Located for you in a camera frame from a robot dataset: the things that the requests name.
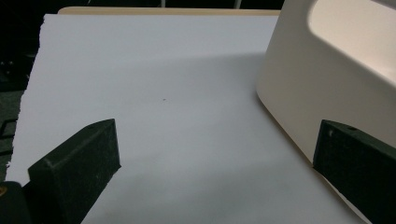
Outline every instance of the white surface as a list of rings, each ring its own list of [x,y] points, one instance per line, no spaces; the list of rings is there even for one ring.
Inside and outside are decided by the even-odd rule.
[[[7,180],[114,118],[122,167],[84,223],[360,223],[256,96],[275,23],[47,15]]]

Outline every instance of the white sheet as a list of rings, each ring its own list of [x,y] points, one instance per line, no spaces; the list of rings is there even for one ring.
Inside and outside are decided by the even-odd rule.
[[[114,118],[122,167],[84,223],[361,223],[256,96],[275,24],[47,15],[7,180]]]

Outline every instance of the white plastic object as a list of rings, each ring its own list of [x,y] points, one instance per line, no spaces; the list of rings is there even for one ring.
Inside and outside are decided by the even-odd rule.
[[[370,0],[286,1],[257,92],[312,161],[322,119],[396,147],[396,10]]]

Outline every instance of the white paper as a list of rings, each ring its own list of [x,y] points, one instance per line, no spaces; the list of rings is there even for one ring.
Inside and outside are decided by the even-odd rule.
[[[7,180],[114,118],[122,167],[84,223],[361,223],[258,100],[275,24],[47,15]]]

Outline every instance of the white container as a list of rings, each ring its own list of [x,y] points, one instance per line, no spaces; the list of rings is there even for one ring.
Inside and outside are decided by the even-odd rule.
[[[323,119],[396,147],[396,10],[370,0],[287,1],[257,92],[310,161]]]

